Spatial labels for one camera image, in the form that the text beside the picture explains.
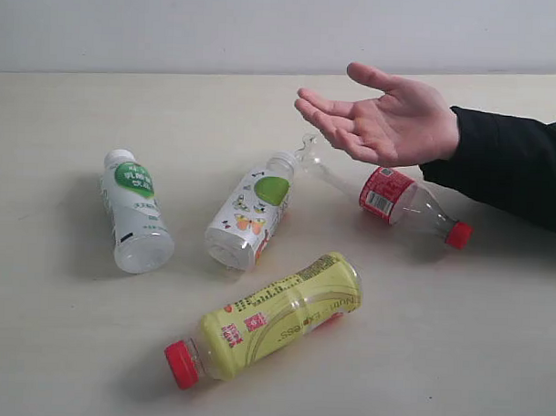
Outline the black sleeved forearm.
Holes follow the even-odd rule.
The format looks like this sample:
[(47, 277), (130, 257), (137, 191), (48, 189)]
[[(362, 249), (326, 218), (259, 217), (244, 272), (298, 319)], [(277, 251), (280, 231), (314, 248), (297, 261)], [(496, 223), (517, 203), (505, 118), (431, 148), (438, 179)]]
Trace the black sleeved forearm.
[(556, 233), (556, 122), (452, 110), (456, 152), (422, 164), (425, 180)]

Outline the person's open bare hand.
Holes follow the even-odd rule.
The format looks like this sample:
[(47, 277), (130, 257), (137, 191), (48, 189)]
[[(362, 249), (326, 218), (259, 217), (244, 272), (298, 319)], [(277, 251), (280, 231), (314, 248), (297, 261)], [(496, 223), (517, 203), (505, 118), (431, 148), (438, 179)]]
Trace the person's open bare hand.
[(460, 133), (457, 116), (436, 89), (360, 63), (351, 63), (347, 75), (383, 94), (347, 102), (302, 88), (294, 103), (333, 148), (355, 161), (396, 168), (454, 155)]

